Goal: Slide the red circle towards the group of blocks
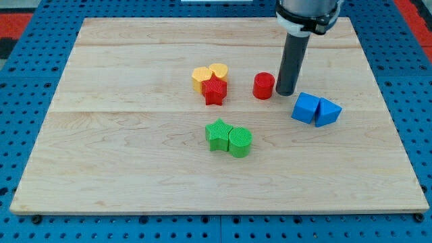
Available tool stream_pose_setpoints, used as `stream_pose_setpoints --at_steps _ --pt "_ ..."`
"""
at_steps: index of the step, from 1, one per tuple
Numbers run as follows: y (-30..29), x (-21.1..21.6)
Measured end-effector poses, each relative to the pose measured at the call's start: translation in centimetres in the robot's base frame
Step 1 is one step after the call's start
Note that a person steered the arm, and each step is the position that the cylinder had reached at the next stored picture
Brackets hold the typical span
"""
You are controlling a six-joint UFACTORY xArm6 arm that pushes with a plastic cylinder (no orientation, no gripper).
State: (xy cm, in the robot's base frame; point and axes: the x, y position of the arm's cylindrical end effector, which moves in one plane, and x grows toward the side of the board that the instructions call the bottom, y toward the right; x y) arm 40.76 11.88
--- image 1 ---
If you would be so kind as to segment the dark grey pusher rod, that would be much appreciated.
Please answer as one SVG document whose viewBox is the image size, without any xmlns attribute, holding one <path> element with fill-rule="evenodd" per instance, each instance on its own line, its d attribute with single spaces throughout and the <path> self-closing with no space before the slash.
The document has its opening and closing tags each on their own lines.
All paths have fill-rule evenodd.
<svg viewBox="0 0 432 243">
<path fill-rule="evenodd" d="M 294 93 L 308 41 L 309 36 L 287 33 L 275 88 L 279 95 L 288 97 Z"/>
</svg>

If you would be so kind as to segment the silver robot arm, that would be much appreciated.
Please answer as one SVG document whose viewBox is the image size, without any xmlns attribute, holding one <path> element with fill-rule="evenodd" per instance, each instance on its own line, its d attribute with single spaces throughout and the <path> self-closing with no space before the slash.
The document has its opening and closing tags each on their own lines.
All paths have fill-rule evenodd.
<svg viewBox="0 0 432 243">
<path fill-rule="evenodd" d="M 286 41 L 276 91 L 294 93 L 310 35 L 324 35 L 337 22 L 343 0 L 277 0 L 277 23 L 286 29 Z"/>
</svg>

